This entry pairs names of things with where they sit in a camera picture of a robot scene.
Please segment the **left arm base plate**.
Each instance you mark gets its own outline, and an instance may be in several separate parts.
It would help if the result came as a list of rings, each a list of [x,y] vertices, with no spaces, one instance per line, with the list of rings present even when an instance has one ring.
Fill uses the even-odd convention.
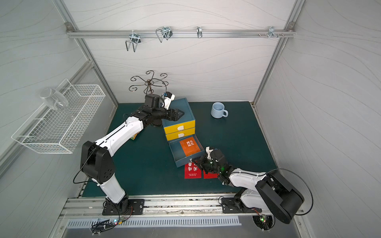
[[[113,203],[111,200],[106,199],[103,203],[102,215],[116,216],[116,215],[142,215],[144,208],[144,199],[123,199],[118,204]]]

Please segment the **red postcard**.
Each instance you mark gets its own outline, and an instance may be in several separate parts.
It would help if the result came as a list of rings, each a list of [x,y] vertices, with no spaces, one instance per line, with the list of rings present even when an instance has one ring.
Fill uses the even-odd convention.
[[[216,179],[218,178],[218,174],[216,173],[212,173],[212,172],[206,172],[206,171],[203,171],[203,178],[204,179]]]
[[[185,179],[201,179],[202,171],[193,163],[189,162],[185,165]]]

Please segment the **teal bottom drawer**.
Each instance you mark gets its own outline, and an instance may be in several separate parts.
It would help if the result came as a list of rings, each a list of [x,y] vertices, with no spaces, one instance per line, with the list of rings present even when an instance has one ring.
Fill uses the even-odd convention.
[[[177,168],[205,153],[205,149],[195,134],[169,141],[168,144]]]

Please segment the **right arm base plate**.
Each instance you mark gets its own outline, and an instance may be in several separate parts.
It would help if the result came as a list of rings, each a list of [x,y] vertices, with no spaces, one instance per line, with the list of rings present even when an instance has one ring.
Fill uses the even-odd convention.
[[[239,199],[231,197],[219,197],[218,203],[221,205],[224,214],[238,214],[238,213],[262,213],[260,208],[249,208],[244,205]]]

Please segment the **yellow top drawer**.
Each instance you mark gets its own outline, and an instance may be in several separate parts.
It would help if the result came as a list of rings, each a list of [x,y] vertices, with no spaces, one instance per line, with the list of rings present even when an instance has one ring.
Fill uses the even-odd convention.
[[[195,120],[188,122],[174,122],[163,120],[163,128],[166,134],[185,131],[195,127]]]

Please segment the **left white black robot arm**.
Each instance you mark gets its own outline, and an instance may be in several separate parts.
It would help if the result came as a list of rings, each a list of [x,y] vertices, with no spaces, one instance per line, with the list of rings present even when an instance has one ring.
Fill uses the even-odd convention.
[[[126,192],[120,186],[116,175],[113,156],[134,135],[163,120],[178,121],[185,113],[170,108],[175,95],[165,92],[159,96],[147,94],[145,102],[132,112],[125,121],[101,139],[87,141],[82,146],[80,171],[96,183],[113,204],[125,203]]]

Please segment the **yellow drawer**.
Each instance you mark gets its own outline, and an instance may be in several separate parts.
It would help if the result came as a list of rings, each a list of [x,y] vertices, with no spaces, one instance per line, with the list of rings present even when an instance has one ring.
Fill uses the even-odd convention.
[[[187,129],[187,130],[183,130],[183,131],[177,131],[177,132],[167,134],[166,139],[168,141],[172,141],[172,140],[176,140],[176,139],[187,137],[187,136],[194,135],[194,134],[195,134],[195,128],[191,128],[191,129]]]
[[[166,134],[185,131],[195,127],[195,120],[188,122],[174,122],[163,120],[163,128]]]

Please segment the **orange postcard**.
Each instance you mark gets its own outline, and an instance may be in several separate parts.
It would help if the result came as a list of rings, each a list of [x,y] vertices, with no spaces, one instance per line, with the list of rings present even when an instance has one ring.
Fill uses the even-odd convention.
[[[186,157],[196,154],[201,151],[195,138],[189,137],[180,141],[180,146]]]

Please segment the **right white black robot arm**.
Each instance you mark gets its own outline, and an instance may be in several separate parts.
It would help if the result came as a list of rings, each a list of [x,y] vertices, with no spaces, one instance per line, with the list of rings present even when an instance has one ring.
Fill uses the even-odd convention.
[[[279,169],[250,172],[230,165],[219,149],[207,148],[206,153],[191,161],[206,174],[216,174],[223,185],[240,191],[226,204],[238,213],[260,213],[268,210],[280,222],[289,224],[304,203],[303,195]]]

